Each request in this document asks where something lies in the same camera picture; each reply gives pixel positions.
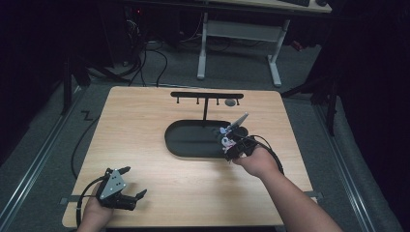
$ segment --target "black cable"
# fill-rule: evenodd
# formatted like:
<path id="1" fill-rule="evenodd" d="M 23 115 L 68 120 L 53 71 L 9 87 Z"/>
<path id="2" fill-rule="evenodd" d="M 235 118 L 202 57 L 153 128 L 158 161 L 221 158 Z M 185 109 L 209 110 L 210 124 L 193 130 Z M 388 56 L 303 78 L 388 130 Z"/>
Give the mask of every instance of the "black cable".
<path id="1" fill-rule="evenodd" d="M 142 86 L 146 87 L 146 83 L 145 83 L 145 79 L 142 76 L 142 68 L 145 66 L 145 61 L 147 60 L 147 44 L 145 44 L 144 46 L 144 61 L 142 62 L 141 66 L 139 67 L 138 71 L 135 73 L 135 75 L 132 77 L 132 79 L 130 80 L 129 86 L 132 85 L 133 80 L 136 78 L 136 76 L 141 73 L 141 81 L 142 81 Z"/>
<path id="2" fill-rule="evenodd" d="M 165 72 L 166 67 L 168 66 L 168 59 L 166 58 L 166 56 L 165 56 L 164 54 L 162 54 L 162 53 L 159 52 L 159 51 L 156 51 L 156 50 L 148 50 L 148 51 L 156 52 L 156 53 L 158 53 L 159 55 L 161 55 L 161 56 L 165 59 L 165 66 L 163 67 L 162 72 L 160 73 L 160 75 L 159 75 L 158 78 L 157 78 L 157 88 L 158 88 L 158 87 L 160 87 L 160 78 L 161 78 L 162 74 Z"/>
<path id="3" fill-rule="evenodd" d="M 81 224 L 81 206 L 82 206 L 82 199 L 85 197 L 85 193 L 87 192 L 87 190 L 94 185 L 97 182 L 100 182 L 102 180 L 104 180 L 106 177 L 105 176 L 101 176 L 98 179 L 94 180 L 93 182 L 91 182 L 90 184 L 88 184 L 88 186 L 84 189 L 84 191 L 81 193 L 81 195 L 79 196 L 79 199 L 77 201 L 77 207 L 76 207 L 76 224 L 77 227 Z"/>
<path id="4" fill-rule="evenodd" d="M 84 138 L 85 134 L 88 132 L 89 129 L 91 129 L 91 127 L 93 127 L 93 125 L 94 125 L 99 119 L 100 119 L 100 116 L 98 116 L 96 119 L 94 119 L 94 121 L 93 121 L 93 122 L 88 126 L 88 128 L 82 133 L 81 137 L 78 139 L 78 141 L 77 141 L 77 143 L 76 143 L 76 145 L 75 145 L 75 148 L 74 148 L 73 153 L 72 153 L 72 160 L 71 160 L 72 173 L 73 173 L 75 179 L 77 179 L 78 176 L 76 175 L 75 170 L 74 170 L 74 155 L 75 155 L 75 153 L 76 153 L 76 150 L 77 150 L 78 147 L 79 147 L 79 144 L 81 143 L 82 139 Z"/>

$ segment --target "wooden tabletop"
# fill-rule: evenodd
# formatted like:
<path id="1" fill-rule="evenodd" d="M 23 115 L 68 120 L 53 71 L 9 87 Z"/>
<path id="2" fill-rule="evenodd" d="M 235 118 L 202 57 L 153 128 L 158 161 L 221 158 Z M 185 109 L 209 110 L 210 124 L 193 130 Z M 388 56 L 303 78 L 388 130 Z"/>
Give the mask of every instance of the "wooden tabletop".
<path id="1" fill-rule="evenodd" d="M 204 100 L 196 104 L 196 99 L 180 99 L 177 103 L 170 96 L 172 91 L 244 94 L 235 106 L 209 100 L 208 119 L 234 122 L 248 112 L 242 126 L 268 140 L 293 183 L 303 191 L 312 190 L 278 92 L 114 87 L 73 195 L 80 195 L 107 167 L 130 166 L 132 169 L 122 175 L 128 184 L 122 193 L 148 192 L 134 211 L 116 210 L 108 227 L 282 224 L 267 190 L 241 166 L 225 159 L 182 159 L 167 150 L 167 127 L 177 120 L 201 120 L 204 109 Z M 76 227 L 75 206 L 72 202 L 67 207 L 63 217 L 66 227 Z"/>
<path id="2" fill-rule="evenodd" d="M 281 10 L 310 12 L 310 13 L 330 13 L 332 11 L 332 8 L 329 6 L 329 4 L 327 4 L 325 7 L 321 7 L 317 5 L 315 0 L 310 0 L 308 7 L 285 3 L 279 0 L 208 0 L 208 1 L 216 2 L 216 3 L 248 5 L 248 6 L 254 6 L 254 7 L 277 8 Z"/>

